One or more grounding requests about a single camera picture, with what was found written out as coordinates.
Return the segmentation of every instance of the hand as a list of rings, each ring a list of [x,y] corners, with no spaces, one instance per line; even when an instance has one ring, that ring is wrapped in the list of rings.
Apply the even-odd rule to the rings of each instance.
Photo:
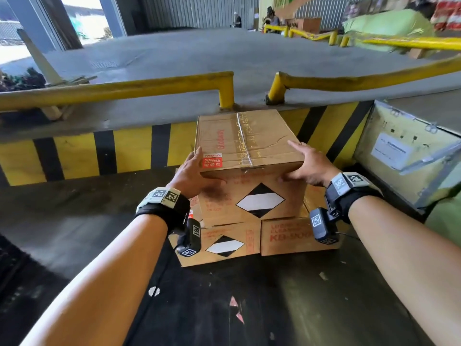
[[[282,175],[283,181],[303,179],[310,185],[327,187],[331,179],[341,172],[315,148],[293,141],[288,141],[288,144],[304,154],[304,164],[299,169]]]
[[[195,155],[193,152],[190,152],[186,161],[179,167],[179,170],[167,187],[173,187],[188,199],[191,199],[202,191],[225,185],[226,181],[205,179],[201,176],[199,169],[202,158],[203,151],[201,147],[197,149]]]

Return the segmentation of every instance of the orange label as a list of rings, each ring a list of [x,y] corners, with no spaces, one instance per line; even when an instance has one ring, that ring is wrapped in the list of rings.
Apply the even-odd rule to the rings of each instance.
[[[204,154],[202,159],[202,167],[223,167],[223,155],[221,153]]]

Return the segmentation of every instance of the paper label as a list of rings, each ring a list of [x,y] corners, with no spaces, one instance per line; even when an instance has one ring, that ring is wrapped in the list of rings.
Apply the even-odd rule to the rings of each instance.
[[[413,147],[382,132],[379,134],[371,155],[385,165],[401,170],[413,152]]]
[[[204,154],[202,165],[203,165],[203,168],[223,167],[222,153]]]
[[[439,189],[454,187],[459,182],[461,182],[461,162],[459,162],[458,165],[456,165],[455,168],[443,180],[443,182],[439,186]]]

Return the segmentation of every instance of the debris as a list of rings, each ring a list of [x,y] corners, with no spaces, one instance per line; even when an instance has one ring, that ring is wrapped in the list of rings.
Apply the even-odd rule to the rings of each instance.
[[[156,297],[158,294],[160,294],[160,288],[158,288],[156,290],[156,286],[153,286],[152,288],[149,289],[149,291],[147,292],[149,294],[149,296],[152,296],[153,295],[153,292],[155,291],[155,295],[154,297]]]
[[[243,317],[242,315],[240,314],[240,311],[236,314],[237,318],[239,319],[239,321],[241,321],[243,324],[245,324],[245,322],[243,321]]]
[[[320,273],[319,273],[319,276],[320,276],[320,278],[322,278],[323,280],[328,280],[328,278],[326,277],[326,274],[323,273],[323,272],[320,272]]]
[[[230,298],[229,306],[238,307],[238,304],[237,304],[237,301],[235,300],[235,297],[232,296],[232,297]]]

